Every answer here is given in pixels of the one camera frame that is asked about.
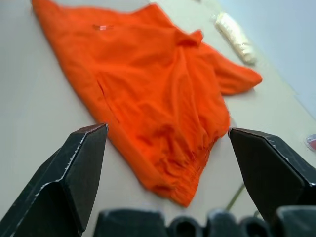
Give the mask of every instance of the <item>orange garment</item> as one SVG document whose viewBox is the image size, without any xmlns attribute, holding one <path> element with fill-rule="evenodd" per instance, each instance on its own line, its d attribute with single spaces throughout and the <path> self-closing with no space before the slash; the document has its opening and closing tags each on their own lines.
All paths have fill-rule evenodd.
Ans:
<svg viewBox="0 0 316 237">
<path fill-rule="evenodd" d="M 188 206 L 212 146 L 229 129 L 222 94 L 245 92 L 260 75 L 201 42 L 201 31 L 179 30 L 156 4 L 133 13 L 32 4 L 69 82 L 109 125 L 141 183 Z"/>
</svg>

